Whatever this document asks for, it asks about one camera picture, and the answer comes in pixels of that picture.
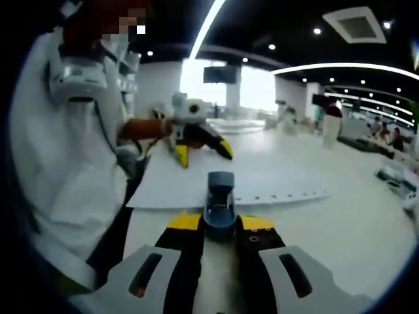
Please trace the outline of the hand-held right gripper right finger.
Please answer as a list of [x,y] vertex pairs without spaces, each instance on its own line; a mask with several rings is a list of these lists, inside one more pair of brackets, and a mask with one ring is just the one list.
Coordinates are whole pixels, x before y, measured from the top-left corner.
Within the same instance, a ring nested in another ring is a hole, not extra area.
[[366,313],[373,302],[338,287],[326,266],[287,246],[267,218],[238,216],[236,251],[248,313]]

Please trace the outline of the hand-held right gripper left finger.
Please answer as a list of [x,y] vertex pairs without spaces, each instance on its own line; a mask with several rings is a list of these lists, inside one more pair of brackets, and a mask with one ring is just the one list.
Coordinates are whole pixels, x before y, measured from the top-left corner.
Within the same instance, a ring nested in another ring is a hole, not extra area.
[[106,284],[70,301],[81,313],[192,313],[203,246],[202,216],[181,213],[155,245],[112,268]]

